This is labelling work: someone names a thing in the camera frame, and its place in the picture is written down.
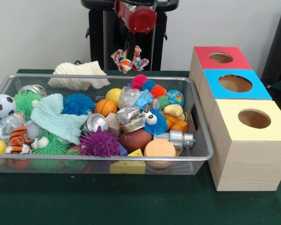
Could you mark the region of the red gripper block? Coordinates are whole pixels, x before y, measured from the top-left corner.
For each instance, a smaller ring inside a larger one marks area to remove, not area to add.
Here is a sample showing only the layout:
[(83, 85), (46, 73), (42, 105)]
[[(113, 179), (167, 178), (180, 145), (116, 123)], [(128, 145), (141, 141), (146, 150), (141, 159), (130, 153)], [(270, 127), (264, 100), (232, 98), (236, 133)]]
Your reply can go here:
[(116, 0), (114, 10), (128, 28), (125, 48), (126, 58), (133, 60), (136, 33), (149, 33), (156, 23), (155, 0)]

